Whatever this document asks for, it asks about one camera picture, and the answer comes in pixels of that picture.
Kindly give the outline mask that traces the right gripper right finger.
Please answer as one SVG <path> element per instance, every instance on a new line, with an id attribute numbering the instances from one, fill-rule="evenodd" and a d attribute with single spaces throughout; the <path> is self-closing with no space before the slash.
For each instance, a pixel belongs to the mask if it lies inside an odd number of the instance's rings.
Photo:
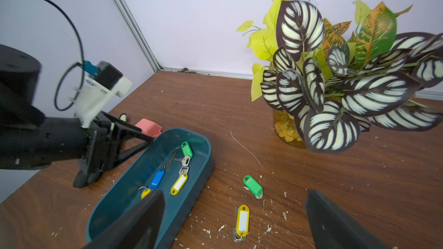
<path id="1" fill-rule="evenodd" d="M 392 248 L 318 190 L 308 190 L 305 209 L 317 249 Z"/>

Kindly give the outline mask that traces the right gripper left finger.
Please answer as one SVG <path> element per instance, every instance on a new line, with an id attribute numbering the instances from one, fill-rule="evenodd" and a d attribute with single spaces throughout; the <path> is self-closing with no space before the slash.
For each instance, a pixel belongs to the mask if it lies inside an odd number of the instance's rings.
<path id="1" fill-rule="evenodd" d="M 153 249 L 165 211 L 160 190 L 151 192 L 102 232 L 86 249 Z"/>

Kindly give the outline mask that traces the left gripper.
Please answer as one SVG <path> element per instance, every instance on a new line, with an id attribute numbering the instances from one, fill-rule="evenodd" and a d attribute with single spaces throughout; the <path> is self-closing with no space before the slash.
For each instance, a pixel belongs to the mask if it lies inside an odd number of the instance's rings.
<path id="1" fill-rule="evenodd" d="M 88 129 L 86 151 L 79 160 L 80 170 L 73 187 L 82 189 L 97 182 L 104 172 L 120 166 L 153 141 L 139 127 L 100 112 Z"/>

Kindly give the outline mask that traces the blue tag key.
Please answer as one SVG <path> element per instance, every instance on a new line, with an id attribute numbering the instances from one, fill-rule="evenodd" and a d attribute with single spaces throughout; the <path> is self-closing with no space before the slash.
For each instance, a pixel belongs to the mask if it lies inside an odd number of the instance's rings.
<path id="1" fill-rule="evenodd" d="M 155 190 L 155 189 L 157 189 L 159 187 L 159 184 L 162 181 L 162 179 L 164 177 L 164 174 L 165 174 L 165 170 L 164 169 L 160 169 L 160 170 L 158 170 L 156 172 L 155 176 L 153 177 L 153 179 L 152 179 L 152 181 L 151 181 L 151 183 L 149 185 L 149 188 L 151 190 Z"/>

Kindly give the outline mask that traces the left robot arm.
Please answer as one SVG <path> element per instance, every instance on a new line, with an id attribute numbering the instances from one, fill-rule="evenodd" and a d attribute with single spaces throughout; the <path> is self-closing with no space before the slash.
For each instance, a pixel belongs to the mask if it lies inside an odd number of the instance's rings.
<path id="1" fill-rule="evenodd" d="M 33 106 L 41 64 L 17 49 L 1 46 L 1 168 L 38 170 L 53 162 L 78 160 L 78 189 L 148 148 L 153 137 L 103 107 L 132 86 L 118 69 L 87 62 L 87 83 L 73 101 L 72 118 L 47 117 Z"/>

